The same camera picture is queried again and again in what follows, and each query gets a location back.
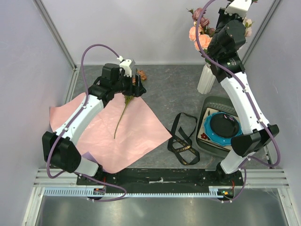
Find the pale pink rose stem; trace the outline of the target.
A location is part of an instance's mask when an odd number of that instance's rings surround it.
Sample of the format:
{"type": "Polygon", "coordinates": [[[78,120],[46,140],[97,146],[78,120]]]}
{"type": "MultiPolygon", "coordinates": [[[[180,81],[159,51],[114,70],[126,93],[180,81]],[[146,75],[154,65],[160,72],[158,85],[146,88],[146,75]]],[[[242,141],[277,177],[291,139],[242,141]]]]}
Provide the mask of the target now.
{"type": "Polygon", "coordinates": [[[245,17],[243,20],[243,25],[245,27],[245,37],[250,37],[252,35],[253,21],[250,18],[245,17]]]}

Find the large peach peony stem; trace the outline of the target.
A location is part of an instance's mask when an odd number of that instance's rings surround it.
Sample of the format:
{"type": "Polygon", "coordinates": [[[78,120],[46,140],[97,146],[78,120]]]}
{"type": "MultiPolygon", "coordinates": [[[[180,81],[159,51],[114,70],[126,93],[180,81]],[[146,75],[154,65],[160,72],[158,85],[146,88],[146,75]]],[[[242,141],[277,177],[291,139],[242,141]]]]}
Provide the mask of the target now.
{"type": "Polygon", "coordinates": [[[211,39],[212,38],[204,32],[202,27],[198,28],[198,35],[196,35],[196,27],[195,26],[191,27],[189,30],[189,40],[194,43],[195,49],[197,51],[200,51],[199,46],[197,44],[197,40],[199,40],[199,43],[200,43],[202,49],[204,51],[207,51],[207,48],[211,42],[211,39]]]}

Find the mauve rose stem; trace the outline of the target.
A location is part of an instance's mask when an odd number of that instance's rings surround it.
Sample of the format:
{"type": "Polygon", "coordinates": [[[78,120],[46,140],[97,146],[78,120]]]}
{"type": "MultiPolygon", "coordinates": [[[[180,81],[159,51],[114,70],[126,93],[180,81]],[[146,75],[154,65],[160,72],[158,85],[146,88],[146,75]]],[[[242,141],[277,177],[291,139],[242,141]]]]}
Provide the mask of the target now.
{"type": "MultiPolygon", "coordinates": [[[[203,9],[202,8],[197,8],[197,9],[187,9],[188,12],[191,13],[191,17],[194,23],[194,26],[197,25],[197,20],[200,16],[200,13],[203,9]]],[[[207,34],[210,37],[212,37],[215,33],[215,29],[209,27],[210,21],[208,18],[205,18],[204,16],[201,17],[200,23],[199,23],[199,33],[200,34],[207,34]]]]}

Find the purple pink wrapping paper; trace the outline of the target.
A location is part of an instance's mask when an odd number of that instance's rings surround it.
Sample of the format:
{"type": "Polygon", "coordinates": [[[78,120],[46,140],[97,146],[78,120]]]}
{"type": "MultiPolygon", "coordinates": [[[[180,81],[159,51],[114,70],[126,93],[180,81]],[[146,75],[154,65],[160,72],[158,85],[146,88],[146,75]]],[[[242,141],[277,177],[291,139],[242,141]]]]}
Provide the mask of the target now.
{"type": "MultiPolygon", "coordinates": [[[[50,126],[53,131],[69,119],[85,96],[82,93],[61,107],[51,107],[50,126]]],[[[135,97],[128,105],[114,139],[124,101],[122,94],[116,94],[89,123],[76,144],[82,157],[102,165],[108,173],[123,170],[171,138],[143,99],[135,97]]]]}

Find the black ribbon with gold lettering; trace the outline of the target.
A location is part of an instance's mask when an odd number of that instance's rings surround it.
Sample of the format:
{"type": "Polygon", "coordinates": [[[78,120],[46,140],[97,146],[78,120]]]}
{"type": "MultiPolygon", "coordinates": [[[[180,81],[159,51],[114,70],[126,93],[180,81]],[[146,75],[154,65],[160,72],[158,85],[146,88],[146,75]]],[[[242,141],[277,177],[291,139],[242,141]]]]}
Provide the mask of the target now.
{"type": "Polygon", "coordinates": [[[200,161],[199,151],[197,151],[195,148],[192,147],[192,140],[191,140],[192,135],[196,131],[197,122],[198,122],[197,117],[187,114],[187,113],[179,113],[179,114],[177,114],[177,116],[174,119],[171,130],[167,130],[171,135],[171,138],[168,140],[168,143],[167,143],[167,149],[168,149],[168,151],[174,153],[177,160],[184,166],[195,165],[200,161]],[[182,127],[179,127],[178,133],[182,136],[182,138],[180,138],[176,135],[176,129],[178,127],[180,117],[182,114],[184,114],[185,116],[187,116],[189,118],[193,118],[195,121],[195,126],[194,126],[193,131],[189,135],[187,135],[184,132],[182,127]],[[181,153],[186,152],[186,151],[191,152],[195,156],[195,158],[190,162],[187,162],[181,156],[181,153]]]}

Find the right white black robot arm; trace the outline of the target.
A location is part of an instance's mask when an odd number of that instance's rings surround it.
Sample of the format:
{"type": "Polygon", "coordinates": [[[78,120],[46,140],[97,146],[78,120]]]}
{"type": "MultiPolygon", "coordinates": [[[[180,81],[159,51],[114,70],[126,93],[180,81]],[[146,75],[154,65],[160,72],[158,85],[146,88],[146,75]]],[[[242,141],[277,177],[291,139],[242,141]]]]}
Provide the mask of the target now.
{"type": "Polygon", "coordinates": [[[227,185],[236,172],[255,152],[275,140],[278,125],[271,125],[260,110],[248,85],[247,75],[237,51],[245,44],[246,28],[238,13],[219,9],[215,33],[207,48],[213,62],[213,75],[227,92],[240,120],[242,134],[231,139],[231,151],[219,164],[216,182],[227,185]]]}

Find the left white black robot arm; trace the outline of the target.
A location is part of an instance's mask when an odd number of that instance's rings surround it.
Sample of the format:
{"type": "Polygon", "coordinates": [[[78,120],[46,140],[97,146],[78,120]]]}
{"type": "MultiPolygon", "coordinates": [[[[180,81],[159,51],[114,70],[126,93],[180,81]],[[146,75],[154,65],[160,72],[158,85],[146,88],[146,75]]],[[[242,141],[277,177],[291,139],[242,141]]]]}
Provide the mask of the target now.
{"type": "Polygon", "coordinates": [[[69,119],[56,131],[44,133],[42,145],[48,174],[50,166],[54,166],[63,172],[87,175],[93,185],[103,181],[102,166],[82,157],[76,144],[89,123],[117,93],[133,97],[146,93],[134,60],[126,59],[118,65],[105,64],[101,76],[87,89],[86,96],[69,119]]]}

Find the white ribbed ceramic vase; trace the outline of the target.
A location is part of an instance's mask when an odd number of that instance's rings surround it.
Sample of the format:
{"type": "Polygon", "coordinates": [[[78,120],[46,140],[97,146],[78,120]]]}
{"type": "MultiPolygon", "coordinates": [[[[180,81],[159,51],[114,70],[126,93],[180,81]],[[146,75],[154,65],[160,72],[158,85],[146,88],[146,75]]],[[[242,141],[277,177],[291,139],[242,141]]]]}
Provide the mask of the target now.
{"type": "Polygon", "coordinates": [[[216,77],[213,75],[209,63],[206,63],[203,67],[197,90],[199,93],[205,95],[211,91],[216,77]]]}

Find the dark green plastic tray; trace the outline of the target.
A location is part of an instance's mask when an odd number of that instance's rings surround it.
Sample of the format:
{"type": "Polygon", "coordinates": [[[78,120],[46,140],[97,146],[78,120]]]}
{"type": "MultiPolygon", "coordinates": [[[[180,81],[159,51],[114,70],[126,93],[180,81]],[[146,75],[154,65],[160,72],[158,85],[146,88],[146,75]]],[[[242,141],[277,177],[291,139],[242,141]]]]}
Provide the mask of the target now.
{"type": "Polygon", "coordinates": [[[238,114],[235,111],[234,106],[229,98],[219,96],[208,96],[204,99],[201,108],[201,113],[198,117],[196,135],[194,135],[194,140],[196,142],[197,148],[213,156],[225,158],[230,152],[229,149],[223,148],[221,146],[216,146],[213,143],[209,143],[201,138],[198,138],[203,124],[203,120],[209,115],[207,111],[210,111],[210,113],[225,112],[233,115],[237,119],[237,121],[239,121],[238,114]]]}

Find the black round plate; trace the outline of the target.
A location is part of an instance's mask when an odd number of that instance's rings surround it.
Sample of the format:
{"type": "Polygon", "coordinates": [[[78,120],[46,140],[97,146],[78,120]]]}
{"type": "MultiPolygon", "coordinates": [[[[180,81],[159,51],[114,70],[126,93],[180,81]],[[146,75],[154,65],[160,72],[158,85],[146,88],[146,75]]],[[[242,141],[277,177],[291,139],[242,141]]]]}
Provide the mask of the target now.
{"type": "Polygon", "coordinates": [[[213,114],[209,125],[214,134],[222,138],[232,138],[241,134],[239,122],[227,113],[213,114]]]}

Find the blue scalloped plate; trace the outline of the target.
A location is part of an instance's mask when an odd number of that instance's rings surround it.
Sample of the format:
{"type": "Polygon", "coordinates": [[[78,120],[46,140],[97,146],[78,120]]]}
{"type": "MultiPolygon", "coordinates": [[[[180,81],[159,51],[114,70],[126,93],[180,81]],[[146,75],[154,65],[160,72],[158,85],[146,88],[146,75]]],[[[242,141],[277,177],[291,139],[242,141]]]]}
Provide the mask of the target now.
{"type": "Polygon", "coordinates": [[[209,116],[206,117],[206,120],[204,122],[205,134],[215,144],[218,144],[220,146],[229,146],[229,145],[231,145],[231,139],[234,138],[234,137],[232,137],[232,138],[222,138],[222,137],[214,134],[214,132],[211,130],[209,122],[210,122],[210,119],[211,119],[211,117],[212,117],[213,114],[211,114],[211,115],[209,115],[209,116]]]}

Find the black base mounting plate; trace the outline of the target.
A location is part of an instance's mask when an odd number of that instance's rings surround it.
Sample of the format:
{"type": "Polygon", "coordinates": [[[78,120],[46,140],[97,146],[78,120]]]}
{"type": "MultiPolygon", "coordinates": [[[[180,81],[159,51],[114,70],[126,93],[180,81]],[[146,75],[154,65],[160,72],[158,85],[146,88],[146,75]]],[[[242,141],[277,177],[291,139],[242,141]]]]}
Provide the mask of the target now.
{"type": "Polygon", "coordinates": [[[220,178],[215,170],[126,168],[99,180],[131,192],[207,192],[210,186],[241,186],[241,172],[220,178]]]}

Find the aluminium frame rail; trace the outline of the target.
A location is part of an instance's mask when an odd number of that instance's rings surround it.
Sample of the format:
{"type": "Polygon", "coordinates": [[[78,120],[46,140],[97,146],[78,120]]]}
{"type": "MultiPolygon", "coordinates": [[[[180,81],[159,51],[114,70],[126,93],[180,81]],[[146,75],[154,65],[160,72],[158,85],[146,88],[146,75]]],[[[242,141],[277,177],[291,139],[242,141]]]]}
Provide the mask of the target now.
{"type": "Polygon", "coordinates": [[[231,175],[220,176],[213,169],[154,169],[127,168],[116,174],[103,173],[106,183],[125,186],[129,183],[192,183],[195,186],[227,187],[234,185],[248,188],[288,187],[286,175],[282,169],[248,169],[231,175]]]}

